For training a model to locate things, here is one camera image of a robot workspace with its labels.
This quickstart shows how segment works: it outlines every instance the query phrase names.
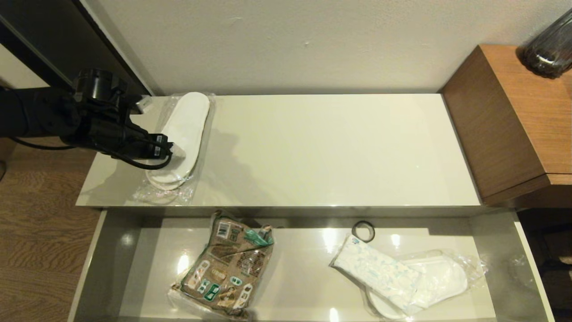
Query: white packaged slippers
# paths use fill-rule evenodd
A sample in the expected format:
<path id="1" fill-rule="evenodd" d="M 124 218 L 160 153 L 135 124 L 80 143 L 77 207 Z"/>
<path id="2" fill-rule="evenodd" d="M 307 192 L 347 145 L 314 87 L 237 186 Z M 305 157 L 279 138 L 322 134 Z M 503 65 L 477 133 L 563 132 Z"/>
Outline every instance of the white packaged slippers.
<path id="1" fill-rule="evenodd" d="M 370 303 L 388 319 L 404 319 L 438 302 L 459 295 L 468 288 L 465 271 L 448 256 L 406 260 L 402 263 L 421 273 L 416 283 L 417 291 L 411 300 L 412 305 L 400 309 L 387 298 L 378 295 L 372 288 L 367 288 Z"/>
<path id="2" fill-rule="evenodd" d="M 173 151 L 171 162 L 159 170 L 145 170 L 150 183 L 162 190 L 181 186 L 197 162 L 202 132 L 210 108 L 209 98 L 198 92 L 179 99 L 173 113 L 161 130 L 180 150 Z"/>

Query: brown packaged bag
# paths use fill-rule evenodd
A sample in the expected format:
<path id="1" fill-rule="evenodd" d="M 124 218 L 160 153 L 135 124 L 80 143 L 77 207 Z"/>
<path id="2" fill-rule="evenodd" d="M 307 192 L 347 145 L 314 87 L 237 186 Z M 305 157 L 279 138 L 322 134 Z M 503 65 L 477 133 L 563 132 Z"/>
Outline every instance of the brown packaged bag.
<path id="1" fill-rule="evenodd" d="M 254 297 L 273 244 L 270 226 L 257 233 L 218 211 L 207 247 L 172 290 L 189 300 L 192 311 L 248 320 L 245 308 Z"/>

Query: wooden cabinet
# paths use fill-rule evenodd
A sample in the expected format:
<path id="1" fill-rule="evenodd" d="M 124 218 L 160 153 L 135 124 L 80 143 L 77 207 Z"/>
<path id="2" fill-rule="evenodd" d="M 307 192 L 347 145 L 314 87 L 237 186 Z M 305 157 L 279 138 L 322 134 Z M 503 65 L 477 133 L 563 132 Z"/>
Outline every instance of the wooden cabinet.
<path id="1" fill-rule="evenodd" d="M 534 75 L 515 46 L 480 45 L 442 93 L 483 202 L 572 207 L 572 75 Z"/>

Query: black tape roll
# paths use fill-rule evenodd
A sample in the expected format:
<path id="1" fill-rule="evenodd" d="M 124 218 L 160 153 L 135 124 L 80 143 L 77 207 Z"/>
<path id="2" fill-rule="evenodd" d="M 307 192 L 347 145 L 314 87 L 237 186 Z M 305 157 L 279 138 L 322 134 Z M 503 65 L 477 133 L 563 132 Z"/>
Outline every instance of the black tape roll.
<path id="1" fill-rule="evenodd" d="M 362 239 L 358 236 L 358 234 L 356 233 L 356 229 L 359 228 L 360 226 L 365 226 L 367 227 L 367 229 L 370 231 L 370 237 L 367 239 Z M 354 235 L 356 238 L 358 238 L 359 240 L 368 243 L 371 242 L 372 240 L 374 240 L 375 238 L 375 229 L 374 226 L 365 220 L 360 220 L 358 221 L 353 227 L 352 227 L 352 235 Z"/>

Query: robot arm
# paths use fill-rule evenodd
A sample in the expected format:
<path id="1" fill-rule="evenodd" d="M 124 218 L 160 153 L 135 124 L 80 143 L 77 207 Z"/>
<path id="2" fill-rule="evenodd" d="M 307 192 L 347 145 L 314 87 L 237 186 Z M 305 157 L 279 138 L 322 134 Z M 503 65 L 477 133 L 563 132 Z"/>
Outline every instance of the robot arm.
<path id="1" fill-rule="evenodd" d="M 150 134 L 129 119 L 131 104 L 126 83 L 98 69 L 82 70 L 75 92 L 57 88 L 0 92 L 0 137 L 59 136 L 73 147 L 110 155 L 148 170 L 165 167 L 171 159 L 167 136 Z M 164 160 L 148 165 L 136 159 Z"/>

